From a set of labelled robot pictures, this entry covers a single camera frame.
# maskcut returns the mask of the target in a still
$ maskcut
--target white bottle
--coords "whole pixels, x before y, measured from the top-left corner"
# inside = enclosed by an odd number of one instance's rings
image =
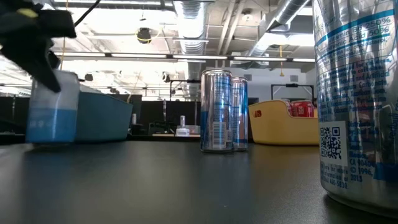
[[[189,137],[189,129],[185,128],[185,116],[180,117],[180,128],[175,130],[175,135],[178,137]]]

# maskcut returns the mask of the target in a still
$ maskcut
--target yellow tray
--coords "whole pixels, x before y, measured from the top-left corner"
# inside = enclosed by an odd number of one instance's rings
[[[319,144],[318,111],[315,118],[289,115],[282,100],[270,100],[249,106],[251,131],[255,143],[283,146]]]

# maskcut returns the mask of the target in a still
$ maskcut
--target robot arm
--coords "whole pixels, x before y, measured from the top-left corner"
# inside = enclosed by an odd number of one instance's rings
[[[60,61],[50,50],[51,38],[76,38],[75,26],[68,11],[42,7],[31,0],[0,0],[0,51],[47,88],[59,92],[53,69]]]

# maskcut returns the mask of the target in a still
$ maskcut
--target teal bin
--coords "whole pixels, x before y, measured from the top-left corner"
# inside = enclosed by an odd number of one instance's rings
[[[76,142],[117,141],[127,138],[132,105],[101,93],[80,92]]]

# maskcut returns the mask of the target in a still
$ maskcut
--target ceiling light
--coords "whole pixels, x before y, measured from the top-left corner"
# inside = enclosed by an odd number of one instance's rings
[[[315,62],[312,58],[293,58],[293,62]]]
[[[179,37],[173,38],[173,41],[174,41],[174,42],[175,42],[175,41],[180,41],[180,42],[195,41],[195,42],[205,42],[205,43],[208,43],[208,42],[209,42],[209,40],[205,40],[205,39],[179,38]]]
[[[158,55],[158,54],[112,54],[112,57],[126,57],[126,58],[166,58],[166,55]]]
[[[197,60],[197,59],[178,59],[178,62],[206,63],[206,60]]]
[[[226,60],[227,56],[212,56],[212,55],[173,55],[175,59],[199,59],[199,60]]]
[[[62,52],[54,52],[56,56],[62,56]],[[104,53],[95,52],[65,52],[63,56],[66,57],[105,57]]]
[[[303,7],[298,13],[298,16],[312,16],[312,7]]]
[[[54,0],[54,2],[66,2],[67,0]],[[95,3],[95,0],[68,0],[69,3]],[[101,4],[142,4],[142,5],[155,5],[159,6],[160,2],[157,1],[110,1],[110,0],[102,0]]]
[[[294,46],[313,47],[315,41],[313,34],[294,34],[288,38],[287,44]]]
[[[234,57],[234,60],[259,61],[259,62],[285,62],[286,58],[272,57]]]

